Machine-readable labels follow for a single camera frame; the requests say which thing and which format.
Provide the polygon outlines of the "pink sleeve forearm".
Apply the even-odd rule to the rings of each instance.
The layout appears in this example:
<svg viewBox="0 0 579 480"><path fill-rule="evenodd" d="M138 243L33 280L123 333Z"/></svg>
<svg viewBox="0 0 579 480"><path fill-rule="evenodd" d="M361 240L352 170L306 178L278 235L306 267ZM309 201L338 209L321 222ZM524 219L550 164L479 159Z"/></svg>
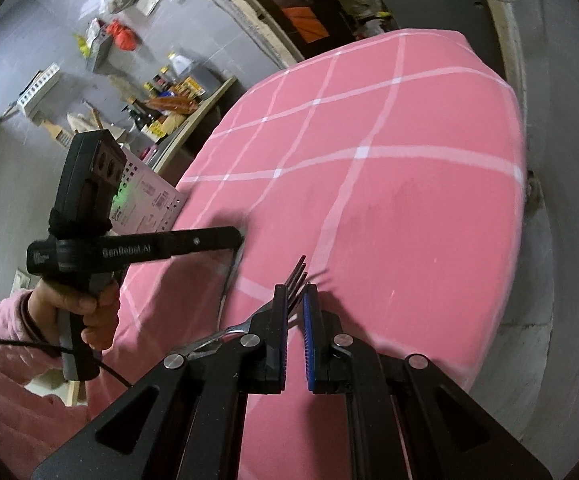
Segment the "pink sleeve forearm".
<svg viewBox="0 0 579 480"><path fill-rule="evenodd" d="M28 318L32 290L0 300L0 339L49 344ZM57 396L26 389L33 378L61 366L53 350L0 346L0 460L16 479L29 478L91 420L83 405L68 408Z"/></svg>

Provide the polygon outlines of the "left hand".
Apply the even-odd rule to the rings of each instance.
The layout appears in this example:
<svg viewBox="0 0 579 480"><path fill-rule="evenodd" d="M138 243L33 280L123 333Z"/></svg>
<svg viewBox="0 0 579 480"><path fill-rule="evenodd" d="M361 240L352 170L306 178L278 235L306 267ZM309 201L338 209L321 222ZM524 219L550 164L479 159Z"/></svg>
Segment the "left hand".
<svg viewBox="0 0 579 480"><path fill-rule="evenodd" d="M46 342L58 344L58 314L69 312L82 316L81 339L98 351L112 346L119 324L119 309L120 288L116 281L111 281L97 297L92 297L41 280L27 300L28 318Z"/></svg>

